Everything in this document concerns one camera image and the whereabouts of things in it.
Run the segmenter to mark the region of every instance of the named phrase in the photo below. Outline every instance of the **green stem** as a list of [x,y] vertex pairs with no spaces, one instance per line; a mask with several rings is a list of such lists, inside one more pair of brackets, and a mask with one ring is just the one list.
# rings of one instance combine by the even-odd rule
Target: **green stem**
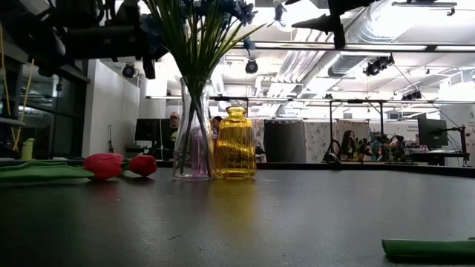
[[183,171],[185,169],[186,149],[188,148],[188,140],[190,137],[191,122],[193,121],[193,116],[194,116],[194,103],[193,103],[193,96],[191,96],[191,105],[190,105],[190,111],[188,115],[188,126],[186,127],[186,133],[185,133],[185,144],[183,146],[183,152],[181,154],[181,159],[180,159],[180,175],[183,175]]
[[196,113],[197,113],[198,121],[200,122],[200,130],[201,130],[201,135],[203,136],[203,144],[205,145],[206,170],[208,171],[208,176],[211,177],[211,166],[209,165],[209,143],[208,143],[209,139],[208,139],[208,136],[206,135],[206,131],[204,128],[204,121],[202,117],[203,112],[196,98],[193,99],[192,101],[194,101],[196,105]]

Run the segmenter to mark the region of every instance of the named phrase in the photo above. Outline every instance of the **clear glass vase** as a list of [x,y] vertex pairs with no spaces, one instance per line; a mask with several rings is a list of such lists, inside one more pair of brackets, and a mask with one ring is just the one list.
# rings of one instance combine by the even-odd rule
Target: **clear glass vase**
[[249,179],[256,173],[252,122],[246,119],[246,109],[229,107],[229,117],[220,123],[217,138],[215,170],[222,179]]
[[177,132],[173,176],[209,180],[214,176],[214,148],[208,118],[211,80],[187,76],[180,79],[183,109]]

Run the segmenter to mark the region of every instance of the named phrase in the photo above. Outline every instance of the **ceiling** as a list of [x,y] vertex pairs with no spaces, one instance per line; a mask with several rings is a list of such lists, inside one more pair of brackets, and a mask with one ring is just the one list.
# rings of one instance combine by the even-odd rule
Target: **ceiling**
[[[379,36],[391,36],[390,42],[404,44],[475,44],[475,1],[473,0],[445,0],[457,3],[455,14],[447,16],[448,10],[434,10],[429,7],[393,7],[394,0],[382,0],[387,2],[387,6],[373,8],[373,10],[353,10],[342,16],[342,21],[346,25],[347,39],[349,32],[356,31],[355,27],[369,24],[372,32]],[[274,23],[271,27],[264,27],[251,35],[254,41],[300,41],[300,42],[333,42],[332,36],[326,36],[316,30],[296,30],[290,25],[306,19],[318,17],[328,13],[327,9],[318,9],[310,0],[286,6],[288,12],[284,14],[286,27],[277,27]],[[242,33],[251,30],[252,27],[262,23],[272,21],[274,10],[271,7],[256,8],[258,14],[253,22],[254,26],[245,27]],[[414,87],[423,92],[424,96],[432,99],[440,99],[439,91],[441,86],[449,84],[455,86],[463,83],[473,87],[473,81],[464,79],[457,82],[449,82],[453,76],[462,76],[472,68],[475,70],[475,53],[393,53],[395,64],[383,70],[377,76],[367,77],[363,74],[363,69],[367,63],[374,60],[376,56],[363,56],[358,64],[353,65],[344,74],[343,79],[332,77],[328,79],[327,70],[339,59],[330,59],[329,53],[335,52],[314,52],[314,51],[288,51],[288,50],[265,50],[257,49],[251,51],[250,58],[256,59],[258,72],[247,74],[245,66],[249,55],[246,50],[233,49],[224,57],[222,64],[218,65],[216,71],[219,79],[224,84],[225,94],[230,96],[250,96],[249,92],[272,89],[270,92],[274,97],[288,97],[285,95],[290,91],[297,91],[297,97],[310,97],[321,99],[325,94],[331,93],[333,97],[342,99],[370,98],[370,99],[396,99],[400,100],[404,93],[410,93]],[[286,69],[285,65],[293,62],[293,69]],[[264,90],[256,90],[258,77],[268,76],[270,82],[264,82],[261,86]],[[295,83],[292,87],[279,82],[285,80],[284,77],[291,77]],[[169,91],[174,96],[180,95],[180,72],[178,71],[173,58],[170,55],[164,56],[157,63],[157,77],[167,79]],[[472,97],[459,95],[459,100],[475,100]],[[253,103],[254,116],[261,116],[259,111],[263,104]],[[293,105],[283,105],[276,109],[276,116],[284,113],[299,116],[300,113],[312,113],[312,106],[305,105],[294,108]],[[433,107],[423,107],[428,111],[433,111]],[[315,108],[315,117],[323,116]],[[215,108],[212,115],[225,115],[223,109]]]

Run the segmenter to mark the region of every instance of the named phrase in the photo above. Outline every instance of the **desk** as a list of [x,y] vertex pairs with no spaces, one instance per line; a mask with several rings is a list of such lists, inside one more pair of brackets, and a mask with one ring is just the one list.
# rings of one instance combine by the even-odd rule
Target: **desk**
[[429,165],[445,166],[445,158],[464,158],[470,156],[469,153],[461,152],[444,153],[444,152],[428,152],[428,153],[412,153],[408,157],[414,162],[427,162]]
[[255,182],[170,182],[170,168],[152,178],[0,185],[0,266],[404,266],[381,238],[475,233],[473,179],[259,170]]

